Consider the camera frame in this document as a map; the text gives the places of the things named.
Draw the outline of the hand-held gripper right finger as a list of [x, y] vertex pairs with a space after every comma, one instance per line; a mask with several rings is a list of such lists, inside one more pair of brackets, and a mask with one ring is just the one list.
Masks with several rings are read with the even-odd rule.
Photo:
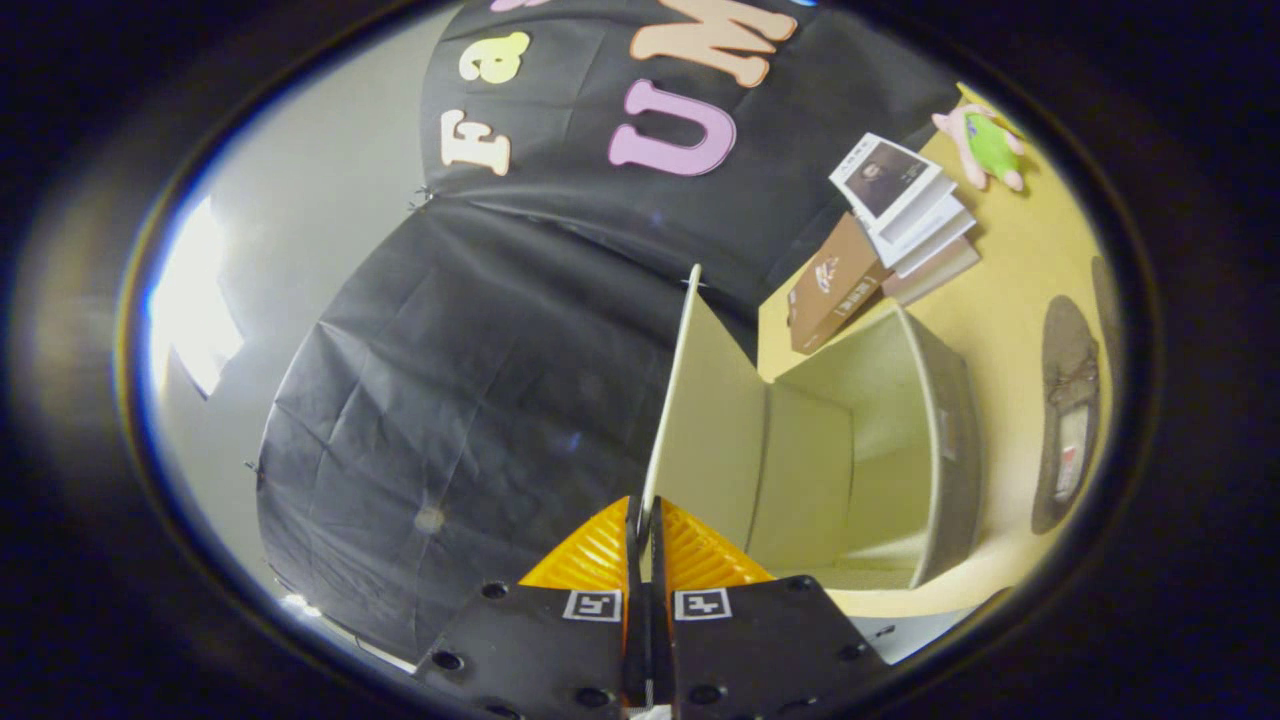
[[776, 577], [659, 498], [652, 514], [652, 698], [672, 719], [833, 719], [888, 664], [809, 575]]

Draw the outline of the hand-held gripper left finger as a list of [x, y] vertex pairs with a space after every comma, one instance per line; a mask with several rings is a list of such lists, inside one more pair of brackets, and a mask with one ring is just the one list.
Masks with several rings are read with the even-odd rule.
[[649, 703], [646, 596], [626, 496], [518, 579], [471, 592], [415, 678], [486, 719], [626, 719]]

